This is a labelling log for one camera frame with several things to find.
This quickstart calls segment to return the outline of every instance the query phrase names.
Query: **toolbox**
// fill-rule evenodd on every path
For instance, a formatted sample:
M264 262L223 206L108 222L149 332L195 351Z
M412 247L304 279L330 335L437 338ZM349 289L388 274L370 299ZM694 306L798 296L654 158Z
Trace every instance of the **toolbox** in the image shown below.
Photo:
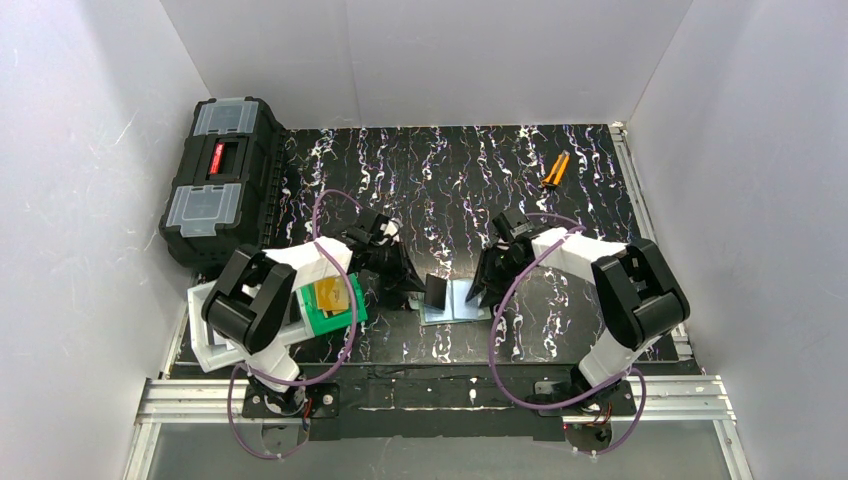
M159 222L168 252L217 277L240 244L268 248L280 221L286 130L258 98L197 104Z

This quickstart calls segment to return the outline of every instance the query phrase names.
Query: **green box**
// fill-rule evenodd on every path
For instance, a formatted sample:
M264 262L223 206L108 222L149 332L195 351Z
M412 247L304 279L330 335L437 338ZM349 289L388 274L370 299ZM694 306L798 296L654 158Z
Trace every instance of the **green box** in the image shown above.
M359 280L357 280L356 275L351 274L348 278L353 285L353 292L356 294L357 316L359 317L357 321L362 323L368 319L368 314L365 312L365 295L362 293L362 288L359 286ZM307 285L300 289L298 299L303 301L301 310L306 312L309 325L312 327L312 333L316 337L350 326L352 320L350 317L353 314L351 309L330 318L324 318L324 313L316 306L314 286Z

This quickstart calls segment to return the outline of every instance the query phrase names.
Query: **black marble table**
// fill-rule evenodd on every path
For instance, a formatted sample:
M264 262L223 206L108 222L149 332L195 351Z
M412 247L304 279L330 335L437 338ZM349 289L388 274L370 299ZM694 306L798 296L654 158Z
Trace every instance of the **black marble table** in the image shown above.
M301 178L283 184L287 215L279 228L285 243L308 239L315 197L339 189L403 223L401 238L422 279L427 273L473 277L493 232L489 219L507 207L570 216L587 227L585 235L605 240L639 235L605 125L297 130L286 151ZM563 151L571 154L563 184L541 189L546 167ZM352 205L327 198L322 228L355 218ZM486 362L491 321L421 326L418 312L380 304L375 278L363 274L360 281L368 320L350 362ZM602 329L594 288L541 268L518 290L505 324L497 346L501 362L576 363ZM332 362L345 338L337 331L304 342L294 347L294 359ZM643 357L677 359L670 338Z

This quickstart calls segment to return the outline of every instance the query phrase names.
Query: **toolbox lid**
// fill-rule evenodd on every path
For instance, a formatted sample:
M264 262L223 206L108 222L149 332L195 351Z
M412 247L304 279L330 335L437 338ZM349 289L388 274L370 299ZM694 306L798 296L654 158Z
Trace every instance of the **toolbox lid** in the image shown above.
M200 107L194 135L253 133L259 102L243 98L223 98Z
M241 184L177 187L165 227L180 226L180 236L214 237L215 225L236 218Z

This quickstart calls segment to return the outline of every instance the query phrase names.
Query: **white wall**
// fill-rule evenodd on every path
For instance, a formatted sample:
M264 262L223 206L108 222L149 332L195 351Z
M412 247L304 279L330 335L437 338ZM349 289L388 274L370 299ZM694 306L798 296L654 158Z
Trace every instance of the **white wall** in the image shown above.
M757 478L846 478L848 4L695 0L630 122Z
M188 273L156 222L208 96L158 1L0 9L0 470L118 478Z
M613 122L691 0L162 0L214 96L289 128Z

